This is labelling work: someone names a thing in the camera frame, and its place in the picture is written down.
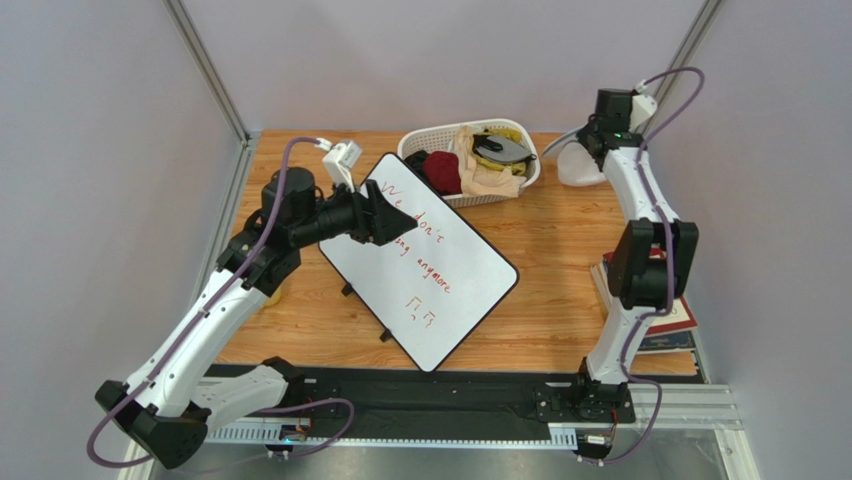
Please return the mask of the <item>white mesh laundry bag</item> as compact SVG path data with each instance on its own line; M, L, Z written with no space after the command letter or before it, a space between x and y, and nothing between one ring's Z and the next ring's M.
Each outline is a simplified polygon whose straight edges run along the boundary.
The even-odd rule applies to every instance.
M570 187L587 187L603 183L606 178L586 148L579 144L581 128L573 129L552 141L542 158L553 158L558 180Z

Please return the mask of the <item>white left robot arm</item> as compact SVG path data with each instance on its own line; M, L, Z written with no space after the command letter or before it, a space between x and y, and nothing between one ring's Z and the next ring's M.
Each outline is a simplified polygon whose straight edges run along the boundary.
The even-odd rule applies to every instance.
M279 357L211 387L201 381L239 327L300 266L303 248L341 235L383 246L415 226L373 180L340 183L324 196L307 169L275 172L190 311L136 372L104 382L97 403L167 469L185 464L209 433L244 416L301 410L303 373Z

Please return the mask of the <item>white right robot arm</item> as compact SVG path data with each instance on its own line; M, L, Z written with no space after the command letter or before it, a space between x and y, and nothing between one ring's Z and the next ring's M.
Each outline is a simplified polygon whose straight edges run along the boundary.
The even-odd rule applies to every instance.
M560 182L609 182L626 224L606 271L611 305L602 334L570 386L537 391L542 421L604 422L627 411L640 344L685 289L699 230L680 220L653 177L638 128L656 110L656 101L637 90L601 89L586 124L550 147Z

